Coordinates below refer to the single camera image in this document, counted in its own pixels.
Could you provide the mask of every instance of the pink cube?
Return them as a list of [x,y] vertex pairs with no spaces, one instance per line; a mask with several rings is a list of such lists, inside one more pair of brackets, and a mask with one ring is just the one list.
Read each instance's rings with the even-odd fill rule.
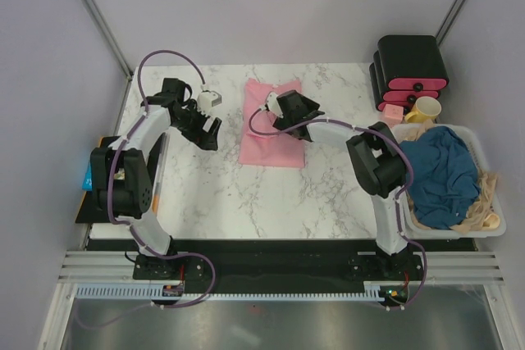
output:
[[395,106],[394,104],[386,104],[383,108],[383,115],[381,120],[385,122],[388,127],[394,127],[403,121],[403,108]]

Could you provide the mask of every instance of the table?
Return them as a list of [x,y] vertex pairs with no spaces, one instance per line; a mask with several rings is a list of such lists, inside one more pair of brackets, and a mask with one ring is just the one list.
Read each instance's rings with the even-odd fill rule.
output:
[[[376,223],[370,197],[358,186],[347,152],[306,143],[302,170],[242,166],[238,162],[244,84],[248,78],[283,84],[300,79],[306,96],[329,117],[369,126],[373,106],[368,64],[240,65],[202,67],[207,85],[222,95],[214,115],[222,119],[217,152],[200,151],[176,129],[162,178],[158,220],[178,239],[370,239]],[[176,77],[199,91],[190,66],[150,66],[147,95]],[[119,133],[135,118],[141,98],[136,73]],[[92,239],[130,239],[125,226],[95,224]]]

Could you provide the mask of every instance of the clothes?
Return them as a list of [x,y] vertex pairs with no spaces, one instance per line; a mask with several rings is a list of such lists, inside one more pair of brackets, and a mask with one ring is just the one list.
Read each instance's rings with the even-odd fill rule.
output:
[[[431,121],[427,120],[421,124],[419,129],[412,129],[404,137],[407,141],[415,141],[419,139],[427,130],[435,127],[436,125]],[[492,211],[492,198],[495,193],[495,186],[498,179],[498,175],[494,172],[478,170],[477,173],[477,185],[481,189],[479,197],[475,203],[470,206],[467,211],[467,217],[458,225],[450,227],[451,230],[458,231],[461,234],[467,234],[470,231],[490,231],[495,230],[500,225],[500,217]],[[423,230],[431,230],[431,227],[423,225],[419,222],[418,218],[414,214],[413,200],[408,196],[410,216],[412,222]]]
[[419,221],[442,230],[461,223],[480,193],[465,142],[448,127],[437,126],[400,146],[414,170],[409,193]]
[[[249,79],[244,86],[244,125],[240,141],[239,163],[253,166],[274,166],[304,168],[304,142],[288,134],[277,136],[260,136],[252,133],[248,127],[251,115],[266,102],[270,92],[282,94],[290,90],[301,93],[299,80],[281,86],[262,84]],[[253,127],[258,131],[276,131],[272,126],[272,114],[258,113],[253,119]]]

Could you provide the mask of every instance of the gray floor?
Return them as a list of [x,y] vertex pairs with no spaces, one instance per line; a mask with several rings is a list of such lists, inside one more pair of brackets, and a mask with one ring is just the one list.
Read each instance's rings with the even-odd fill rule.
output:
[[[98,324],[140,303],[83,300],[79,315]],[[146,308],[102,330],[73,327],[75,350],[502,348],[482,288],[427,287],[406,311],[357,302],[215,301]]]

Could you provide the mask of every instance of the mug handle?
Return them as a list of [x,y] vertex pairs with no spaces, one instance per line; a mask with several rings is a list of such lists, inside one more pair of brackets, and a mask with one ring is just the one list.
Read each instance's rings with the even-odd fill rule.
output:
[[410,122],[410,118],[416,116],[417,114],[418,113],[416,111],[411,111],[407,115],[404,116],[404,120],[409,123]]

